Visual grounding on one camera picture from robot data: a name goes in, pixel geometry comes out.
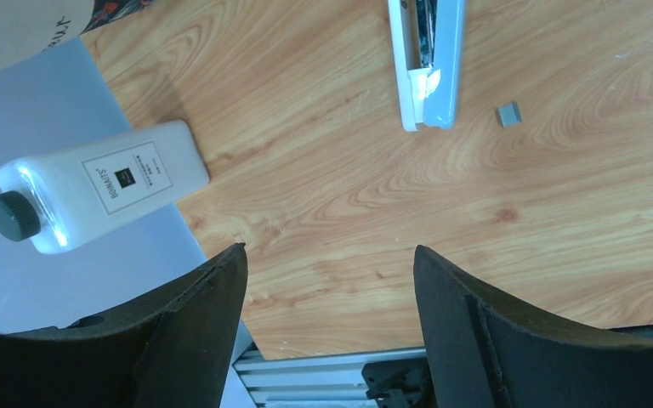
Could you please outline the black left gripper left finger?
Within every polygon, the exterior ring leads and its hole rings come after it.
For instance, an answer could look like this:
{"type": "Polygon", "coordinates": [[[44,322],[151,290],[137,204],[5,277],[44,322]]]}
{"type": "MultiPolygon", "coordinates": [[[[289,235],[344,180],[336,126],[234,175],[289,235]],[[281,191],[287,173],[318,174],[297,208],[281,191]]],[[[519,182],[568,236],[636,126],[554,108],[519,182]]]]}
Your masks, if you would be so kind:
{"type": "Polygon", "coordinates": [[[236,243],[65,328],[0,334],[0,407],[217,407],[241,318],[236,243]]]}

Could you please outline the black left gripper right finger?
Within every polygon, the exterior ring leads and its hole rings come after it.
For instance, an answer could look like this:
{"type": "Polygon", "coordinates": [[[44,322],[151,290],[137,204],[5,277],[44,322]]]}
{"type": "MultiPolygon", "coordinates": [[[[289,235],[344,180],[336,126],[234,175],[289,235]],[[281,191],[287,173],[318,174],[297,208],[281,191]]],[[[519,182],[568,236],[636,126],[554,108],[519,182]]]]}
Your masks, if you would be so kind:
{"type": "Polygon", "coordinates": [[[653,407],[653,326],[540,309],[418,246],[414,290],[440,407],[653,407]]]}

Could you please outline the small staple strip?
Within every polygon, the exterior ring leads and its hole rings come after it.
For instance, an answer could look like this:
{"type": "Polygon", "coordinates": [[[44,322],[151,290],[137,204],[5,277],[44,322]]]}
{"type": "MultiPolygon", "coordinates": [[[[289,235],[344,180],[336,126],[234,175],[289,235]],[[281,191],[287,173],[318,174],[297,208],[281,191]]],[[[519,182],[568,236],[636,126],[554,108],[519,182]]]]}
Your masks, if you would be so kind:
{"type": "Polygon", "coordinates": [[[508,128],[522,123],[522,115],[517,102],[511,101],[508,104],[496,108],[497,120],[502,128],[508,128]]]}

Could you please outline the light blue white stapler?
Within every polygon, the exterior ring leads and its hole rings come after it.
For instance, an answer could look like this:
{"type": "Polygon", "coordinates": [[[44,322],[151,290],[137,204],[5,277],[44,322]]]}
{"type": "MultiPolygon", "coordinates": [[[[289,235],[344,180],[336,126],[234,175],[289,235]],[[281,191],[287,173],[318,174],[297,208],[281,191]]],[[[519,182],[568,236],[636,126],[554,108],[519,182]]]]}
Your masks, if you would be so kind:
{"type": "Polygon", "coordinates": [[[388,0],[402,127],[450,129],[457,106],[465,0],[388,0]]]}

